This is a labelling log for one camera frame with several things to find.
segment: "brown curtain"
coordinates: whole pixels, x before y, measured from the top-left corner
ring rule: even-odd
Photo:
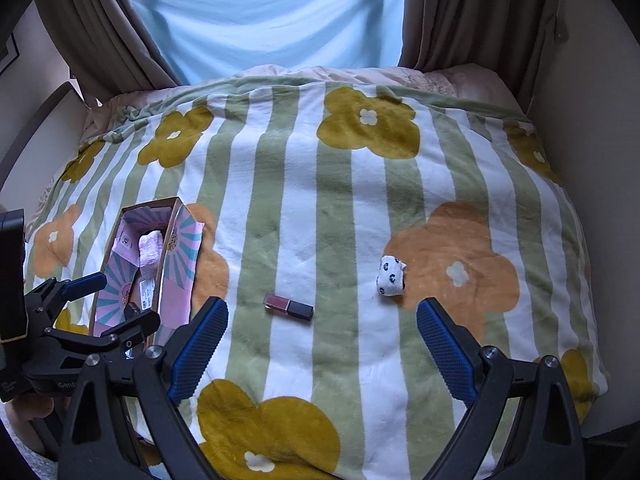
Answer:
[[[527,110],[559,0],[405,0],[400,66],[430,72],[477,63]]]
[[[101,102],[177,85],[129,0],[36,0],[36,5],[83,90]]]

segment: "black device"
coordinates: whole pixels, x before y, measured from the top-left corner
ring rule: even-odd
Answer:
[[[174,480],[218,480],[177,406],[191,397],[226,330],[228,312],[209,298],[194,319],[178,328],[164,348],[126,352],[151,335],[159,316],[130,308],[127,319],[100,337],[52,327],[66,301],[103,288],[100,273],[75,281],[51,278],[23,295],[22,212],[0,217],[4,249],[0,307],[4,367],[0,397],[36,391],[72,395],[64,422],[36,426],[59,462],[60,480],[148,480],[123,396],[137,397],[149,431]],[[554,356],[539,363],[507,358],[492,346],[480,347],[466,328],[455,325],[435,298],[420,302],[417,328],[452,396],[467,411],[425,480],[471,480],[481,465],[506,401],[521,397],[516,420],[497,464],[494,480],[584,480],[584,451],[570,391]]]

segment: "curtain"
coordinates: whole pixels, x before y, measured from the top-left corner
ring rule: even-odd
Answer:
[[[403,0],[131,0],[181,82],[277,64],[395,66]]]
[[[35,0],[42,22],[82,88],[118,94],[176,86],[129,0]]]
[[[496,72],[527,110],[543,53],[553,43],[558,3],[404,0],[399,64],[430,72],[477,63]]]

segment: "black lip gloss cap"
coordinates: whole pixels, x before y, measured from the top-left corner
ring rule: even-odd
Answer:
[[[291,300],[289,301],[289,306],[287,307],[287,314],[293,317],[311,321],[311,318],[314,316],[314,308],[310,305],[298,303],[297,301]]]

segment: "picture frame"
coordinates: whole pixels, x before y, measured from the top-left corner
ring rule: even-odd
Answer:
[[[0,45],[0,76],[11,63],[18,59],[20,53],[18,46],[15,44],[14,34],[12,33],[4,45]]]

